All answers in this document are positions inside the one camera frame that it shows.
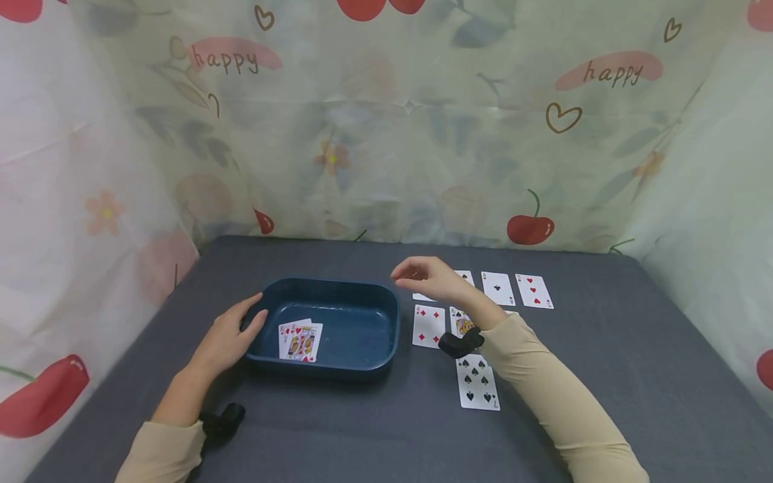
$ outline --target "finger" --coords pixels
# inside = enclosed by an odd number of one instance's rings
[[[400,278],[394,282],[394,284],[400,288],[404,288],[406,290],[410,290],[413,292],[418,292],[422,295],[424,293],[421,291],[421,289],[426,285],[426,281],[423,280],[411,280],[410,278]]]
[[[259,292],[250,298],[245,298],[241,302],[237,302],[233,307],[229,308],[228,313],[242,318],[244,317],[244,314],[250,310],[250,307],[259,302],[261,298],[263,298],[263,292]]]
[[[266,323],[266,317],[268,317],[268,310],[263,309],[259,311],[252,319],[252,322],[250,322],[250,325],[248,325],[239,336],[250,342],[255,340],[257,335],[261,332],[263,325]]]
[[[405,272],[410,271],[410,274],[412,274],[418,269],[425,269],[426,266],[427,266],[426,257],[408,257],[402,262],[400,262],[400,264],[397,265],[394,268],[394,270],[392,270],[392,274],[390,275],[390,278],[392,278],[392,280],[397,280],[398,278],[400,278],[400,275],[402,275]]]

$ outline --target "card stack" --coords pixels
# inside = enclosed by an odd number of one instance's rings
[[[279,326],[279,359],[316,362],[322,324],[310,318]]]

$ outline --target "gray tablecloth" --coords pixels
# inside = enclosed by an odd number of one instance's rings
[[[137,429],[212,320],[281,277],[389,284],[403,258],[545,277],[555,310],[524,308],[540,339],[601,401],[654,482],[773,481],[773,423],[631,258],[379,243],[217,240],[54,444],[29,482],[112,481]],[[502,411],[463,410],[453,361],[411,345],[409,293],[390,374],[371,385],[237,366],[206,406],[247,408],[195,480],[569,481],[546,434],[501,379]]]

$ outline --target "blue plastic tray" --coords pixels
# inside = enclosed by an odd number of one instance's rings
[[[286,374],[374,380],[386,374],[400,335],[400,302],[382,285],[284,278],[263,291],[245,316],[268,309],[266,324],[247,351],[256,367]],[[310,318],[323,324],[317,362],[279,359],[278,326]]]

